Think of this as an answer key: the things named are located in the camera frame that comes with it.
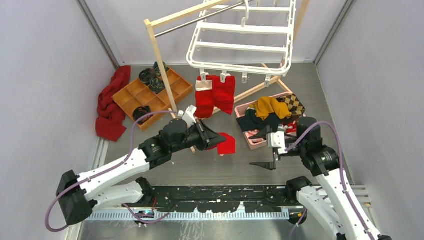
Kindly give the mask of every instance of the cable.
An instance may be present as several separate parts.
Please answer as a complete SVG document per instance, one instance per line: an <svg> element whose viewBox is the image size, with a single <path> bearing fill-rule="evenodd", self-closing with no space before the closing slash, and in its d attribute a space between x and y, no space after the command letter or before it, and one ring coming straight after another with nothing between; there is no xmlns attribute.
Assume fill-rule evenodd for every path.
<svg viewBox="0 0 424 240"><path fill-rule="evenodd" d="M139 216L133 211L131 210L131 208L127 205L127 204L122 204L124 207L126 207L126 209L128 209L128 211L132 214L132 216L137 219L138 221L140 221L142 224L155 224L157 222L160 222L162 219L168 217L168 215L170 214L170 212L166 213L165 215L161 216L160 218L156 219L156 220L151 220L151 221L145 221L141 218L139 218Z"/></svg>
<svg viewBox="0 0 424 240"><path fill-rule="evenodd" d="M175 112L175 111L154 111L154 112L151 112L151 113L148 113L148 114L146 114L146 115L144 115L144 116L142 116L142 117L140 117L139 119L137 119L137 121L135 121L134 122L134 124L132 125L132 128L131 128L131 143L130 143L130 145L129 145L129 152L128 152L128 154L126 155L126 158L123 160L123 161L121 161L120 163L118 163L117 165L115 165L115 166L113 166L113 167L111 167L111 168L109 168L109 169L106 169L106 170L104 170L104 171L102 171L102 172L99 172L99 173L96 173L96 174L94 174L93 176L91 176L91 177L88 177L88 178L86 178L86 179L84 179L84 180L82 180L82 181L79 181L79 182L77 182L77 183L74 183L73 185L71 185L70 187L68 187L68 188L66 188L63 192L61 192L54 200L53 200L53 202L50 204L50 206L48 207L48 209L47 209L47 213L45 214L45 218L44 218L44 224L45 224L45 227L47 228L47 230L49 230L50 232L53 232L53 233L58 233L58 232L61 232L61 231L63 231L63 230L65 230L67 227L68 227L68 225L65 225L65 226L63 226L63 227L61 227L61 228L52 228L51 226L50 226L50 223L49 223L49 218L50 218L50 214L51 214L51 212L52 212L52 209L53 209L53 207L55 206L55 204L59 201L59 199L61 199L61 197L63 197L63 195L65 195L65 194L67 194L69 191L71 191L72 189L74 189L74 188L76 188L76 187L78 187L78 186L80 186L81 184L84 184L84 183L86 183L86 182L88 182L89 180L93 180L93 179L95 179L95 178L97 178L97 177L100 177L100 176L102 176L103 174L107 174L107 173L109 173L110 171L113 171L113 170L115 170L115 169L117 169L117 168L119 168L120 166L122 166L130 157L131 157L131 154L133 153L133 145L134 145L134 128L135 128L135 126L137 125L137 123L139 122L139 121L141 121L141 120L143 120L144 118L147 118L147 117L149 117L149 116L151 116L151 115L154 115L154 114L167 114L167 113L170 113L170 114L178 114L178 112Z"/></svg>
<svg viewBox="0 0 424 240"><path fill-rule="evenodd" d="M371 240L375 240L373 234L370 232L370 229L367 226L367 223L365 222L364 218L362 217L361 213L359 212L358 208L355 206L355 203L350 195L350 193L347 191L348 187L346 186L346 181L345 181L345 176L343 174L343 164L344 164L344 159L343 159L343 153L342 153L342 145L340 144L340 139L339 139L339 135L337 135L336 132L336 128L329 122L327 121L317 121L314 124L312 124L308 129L306 129L306 131L292 144L290 145L288 148L286 148L285 150L288 152L291 149L293 149L294 147L296 147L301 141L302 139L316 126L318 125L327 125L331 128L334 136L335 136L335 140L337 142L337 146L338 146L338 157L339 157L339 169L340 169L340 178L341 178L341 185L343 186L343 191L346 194L347 200L349 201L350 205L352 206L353 211L355 212L356 216L358 217L360 223L362 224L363 228L365 229L365 231L367 232L369 238Z"/></svg>
<svg viewBox="0 0 424 240"><path fill-rule="evenodd" d="M296 228L299 227L299 224L302 222L302 219L304 219L305 214L308 212L308 209L305 208L305 211L303 211L302 216L300 216L299 220L296 222L296 225L293 226L293 228L290 231L290 234L288 235L288 240L292 239L292 235L295 232Z"/></svg>
<svg viewBox="0 0 424 240"><path fill-rule="evenodd" d="M156 207L156 202L158 201L157 197L154 197L154 202L153 202L153 206L151 207L151 210L154 211L155 207Z"/></svg>

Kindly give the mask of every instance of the metal track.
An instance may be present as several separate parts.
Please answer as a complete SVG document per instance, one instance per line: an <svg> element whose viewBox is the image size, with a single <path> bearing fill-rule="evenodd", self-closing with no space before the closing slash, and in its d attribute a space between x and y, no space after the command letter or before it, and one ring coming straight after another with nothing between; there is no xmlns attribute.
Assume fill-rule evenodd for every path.
<svg viewBox="0 0 424 240"><path fill-rule="evenodd" d="M154 218L148 218L146 221L156 220L166 213L155 211ZM246 213L244 209L235 212L224 213L201 213L194 212L172 212L162 221L229 221L229 220L288 220L289 210L281 209L281 212L254 212ZM100 210L93 213L86 221L135 221L131 213L125 210Z"/></svg>

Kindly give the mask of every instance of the wooden pole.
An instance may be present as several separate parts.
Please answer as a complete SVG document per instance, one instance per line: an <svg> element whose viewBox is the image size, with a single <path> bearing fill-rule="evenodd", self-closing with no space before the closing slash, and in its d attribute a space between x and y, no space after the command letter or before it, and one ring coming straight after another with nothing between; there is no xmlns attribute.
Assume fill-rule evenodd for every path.
<svg viewBox="0 0 424 240"><path fill-rule="evenodd" d="M177 105L172 94L170 82L168 80L167 71L165 70L164 61L162 60L161 51L159 51L158 42L156 41L155 32L153 31L152 23L146 19L144 20L146 25L147 33L150 37L151 45L153 46L154 55L156 56L157 65L159 66L160 75L162 76L163 83L165 84L166 93L168 94L169 101L171 103L172 110L177 112Z"/></svg>
<svg viewBox="0 0 424 240"><path fill-rule="evenodd" d="M305 14L308 10L309 3L311 3L311 0L302 0L299 13L297 14L297 17L294 20L293 43L296 41L296 38L298 37L299 30L301 29L301 25L304 20Z"/></svg>

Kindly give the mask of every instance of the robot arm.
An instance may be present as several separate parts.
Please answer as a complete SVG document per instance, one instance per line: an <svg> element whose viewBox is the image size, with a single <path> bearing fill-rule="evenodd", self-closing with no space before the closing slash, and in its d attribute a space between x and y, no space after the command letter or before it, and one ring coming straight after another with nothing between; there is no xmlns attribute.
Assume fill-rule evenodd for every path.
<svg viewBox="0 0 424 240"><path fill-rule="evenodd" d="M251 165L274 170L276 169L276 161L279 161L280 158L300 156L303 165L326 191L334 210L320 197L305 176L287 181L287 192L292 200L296 200L305 206L317 218L326 232L333 236L333 239L391 239L389 236L381 235L365 214L361 204L353 194L344 169L342 169L341 174L339 155L334 149L323 145L321 128L316 123L317 120L312 117L301 117L298 120L297 136L304 135L304 138L289 151L286 151L286 144L294 144L294 141L291 141L292 139L286 138L283 132L266 130L268 146L273 149L273 162L254 162ZM316 126L306 133L312 125ZM346 183L346 190L344 190L342 182Z"/></svg>
<svg viewBox="0 0 424 240"><path fill-rule="evenodd" d="M147 172L171 160L172 154L195 146L204 151L226 139L209 129L200 119L195 119L195 107L189 107L182 115L170 121L159 134L147 139L127 155L97 169L76 175L73 170L62 175L56 196L69 186L83 182L59 199L60 208L68 225L88 218L93 211L121 205L150 201L151 186L145 178L129 184L114 186L134 175ZM104 174L91 179L95 174Z"/></svg>

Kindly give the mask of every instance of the metal rail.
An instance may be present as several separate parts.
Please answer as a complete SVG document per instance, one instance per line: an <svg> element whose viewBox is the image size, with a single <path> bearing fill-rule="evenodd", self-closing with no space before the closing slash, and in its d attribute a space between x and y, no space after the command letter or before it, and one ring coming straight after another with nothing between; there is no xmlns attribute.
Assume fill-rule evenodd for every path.
<svg viewBox="0 0 424 240"><path fill-rule="evenodd" d="M160 36L163 36L163 35L166 35L166 34L172 33L172 32L173 32L173 31L175 31L175 30L182 29L182 28L184 28L184 27L187 27L188 25L195 24L195 23L200 22L200 21L202 21L202 20L205 20L205 19L207 19L207 18L210 18L210 17L213 17L213 16L215 16L215 15L221 14L221 13L226 12L226 11L228 11L228 10L234 9L234 8L236 8L236 7L238 7L238 6L243 5L244 3L245 3L245 2L244 2L244 1L242 1L242 2L239 2L239 3L234 4L234 5L232 5L232 6L229 6L229 7L226 7L226 8L224 8L224 9L221 9L221 10L219 10L219 11L213 12L213 13L211 13L211 14L209 14L209 15L202 16L202 17L199 17L199 18L197 18L197 19L191 20L191 21L189 21L189 22L186 22L186 23L184 23L184 24L181 24L181 25L176 26L176 27L174 27L174 28L171 28L171 29L169 29L169 30L166 30L166 31L163 31L163 32L161 32L161 33L155 34L155 35L154 35L154 37L155 37L155 38L158 38L158 37L160 37Z"/></svg>

